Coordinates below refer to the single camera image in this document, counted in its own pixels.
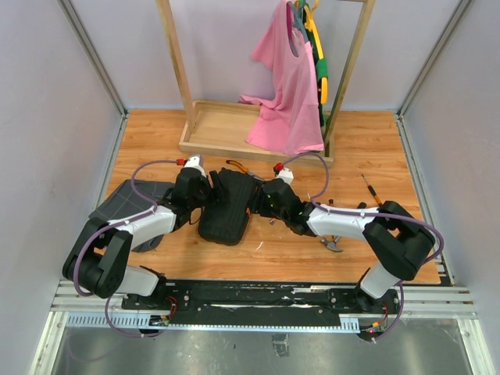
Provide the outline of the black plastic tool case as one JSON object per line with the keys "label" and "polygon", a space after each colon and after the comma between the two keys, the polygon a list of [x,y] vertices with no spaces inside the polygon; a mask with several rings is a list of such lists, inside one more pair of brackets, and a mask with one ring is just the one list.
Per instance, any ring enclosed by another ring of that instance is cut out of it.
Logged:
{"label": "black plastic tool case", "polygon": [[257,183],[245,179],[241,172],[222,168],[217,172],[221,199],[212,199],[203,209],[198,234],[206,241],[219,245],[237,245],[245,233],[250,211],[249,201]]}

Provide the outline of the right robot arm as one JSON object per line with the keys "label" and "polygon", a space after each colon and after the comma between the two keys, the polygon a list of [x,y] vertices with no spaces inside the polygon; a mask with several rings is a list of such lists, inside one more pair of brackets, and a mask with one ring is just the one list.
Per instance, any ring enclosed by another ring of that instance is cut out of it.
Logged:
{"label": "right robot arm", "polygon": [[259,181],[251,211],[284,222],[297,235],[335,236],[365,241],[377,257],[358,281],[355,306],[370,313],[395,285],[411,281],[420,268],[444,247],[441,233],[430,224],[415,219],[397,202],[381,206],[343,209],[302,201],[293,191],[293,173],[283,168],[272,180]]}

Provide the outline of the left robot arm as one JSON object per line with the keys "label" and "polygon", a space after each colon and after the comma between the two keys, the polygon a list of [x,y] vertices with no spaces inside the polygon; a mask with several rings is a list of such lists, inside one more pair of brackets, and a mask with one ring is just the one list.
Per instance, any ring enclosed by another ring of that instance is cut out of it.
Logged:
{"label": "left robot arm", "polygon": [[[136,176],[146,166],[176,164],[180,172],[171,192],[157,201],[140,192]],[[128,265],[133,248],[158,236],[173,233],[188,223],[196,209],[212,198],[212,187],[201,155],[186,159],[160,159],[139,166],[130,178],[133,193],[148,203],[147,209],[117,220],[89,219],[62,266],[62,275],[73,282],[82,296],[109,298],[117,292],[140,295],[150,309],[162,307],[167,290],[161,276],[142,267]]]}

